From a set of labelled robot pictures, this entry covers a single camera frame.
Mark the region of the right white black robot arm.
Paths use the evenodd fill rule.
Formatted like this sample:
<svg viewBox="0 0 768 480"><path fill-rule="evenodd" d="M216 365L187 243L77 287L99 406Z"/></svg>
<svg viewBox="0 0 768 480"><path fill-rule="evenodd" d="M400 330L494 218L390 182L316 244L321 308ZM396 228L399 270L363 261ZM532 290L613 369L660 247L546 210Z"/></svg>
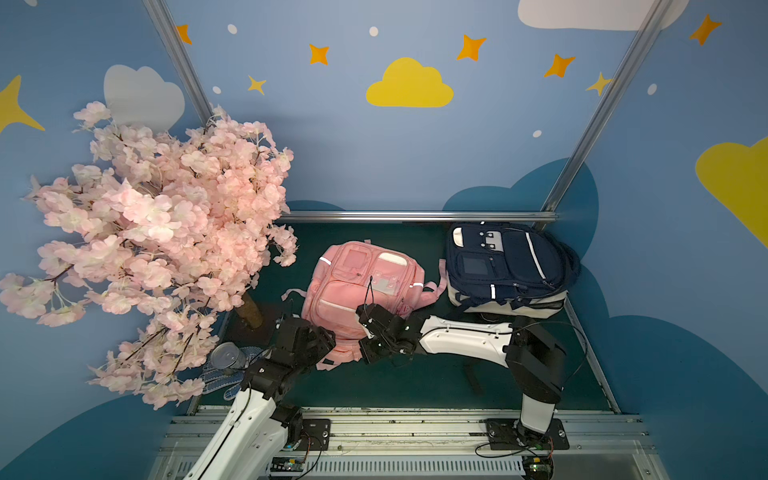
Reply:
<svg viewBox="0 0 768 480"><path fill-rule="evenodd" d="M566 383L567 352L539 321L516 317L478 324L416 313L403 318L378 304L359 306L356 316L365 331L359 341L365 362L393 355L451 354L500 365L522 393L518 437L541 438L549 430Z"/></svg>

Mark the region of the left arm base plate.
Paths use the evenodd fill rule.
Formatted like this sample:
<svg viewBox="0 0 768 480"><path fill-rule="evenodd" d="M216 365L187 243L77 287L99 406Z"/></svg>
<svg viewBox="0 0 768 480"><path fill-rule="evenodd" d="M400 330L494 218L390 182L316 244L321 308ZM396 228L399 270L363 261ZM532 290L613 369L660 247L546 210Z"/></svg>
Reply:
<svg viewBox="0 0 768 480"><path fill-rule="evenodd" d="M329 449L332 422L327 418L292 420L288 426L290 451L327 451Z"/></svg>

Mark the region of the navy blue backpack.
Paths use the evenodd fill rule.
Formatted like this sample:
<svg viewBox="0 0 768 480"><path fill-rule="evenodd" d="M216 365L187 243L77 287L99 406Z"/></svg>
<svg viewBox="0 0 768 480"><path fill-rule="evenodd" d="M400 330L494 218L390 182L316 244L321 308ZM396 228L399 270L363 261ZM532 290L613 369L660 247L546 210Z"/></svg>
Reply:
<svg viewBox="0 0 768 480"><path fill-rule="evenodd" d="M547 319L564 308L581 270L571 247L515 223L455 223L445 254L449 301L482 315Z"/></svg>

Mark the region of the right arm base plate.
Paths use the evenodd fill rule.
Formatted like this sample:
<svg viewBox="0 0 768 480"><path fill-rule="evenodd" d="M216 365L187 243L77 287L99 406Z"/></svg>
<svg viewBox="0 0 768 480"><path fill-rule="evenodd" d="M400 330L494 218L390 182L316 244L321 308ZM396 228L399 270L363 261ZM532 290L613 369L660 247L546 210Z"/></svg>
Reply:
<svg viewBox="0 0 768 480"><path fill-rule="evenodd" d="M497 418L484 421L492 450L569 450L570 443L561 420L554 418L545 433L526 430L518 419Z"/></svg>

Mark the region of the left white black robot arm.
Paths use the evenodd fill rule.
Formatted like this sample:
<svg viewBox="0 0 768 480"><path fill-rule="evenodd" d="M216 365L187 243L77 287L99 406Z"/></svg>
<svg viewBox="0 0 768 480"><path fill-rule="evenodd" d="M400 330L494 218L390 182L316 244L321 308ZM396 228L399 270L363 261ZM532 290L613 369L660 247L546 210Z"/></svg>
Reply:
<svg viewBox="0 0 768 480"><path fill-rule="evenodd" d="M302 437L301 409L282 402L304 373L335 348L335 334L300 318L284 320L267 353L252 363L229 413L188 479L256 479Z"/></svg>

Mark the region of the pink backpack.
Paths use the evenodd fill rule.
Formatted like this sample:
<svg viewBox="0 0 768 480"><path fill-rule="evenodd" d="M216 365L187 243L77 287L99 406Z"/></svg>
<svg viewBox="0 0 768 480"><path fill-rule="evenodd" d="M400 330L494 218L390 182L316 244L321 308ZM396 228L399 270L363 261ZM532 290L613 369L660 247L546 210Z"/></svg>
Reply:
<svg viewBox="0 0 768 480"><path fill-rule="evenodd" d="M319 258L304 297L301 317L335 334L336 346L316 364L329 371L362 359L366 332L356 310L374 303L406 317L437 302L448 286L446 261L438 262L440 282L427 282L424 269L406 254L369 242L333 245Z"/></svg>

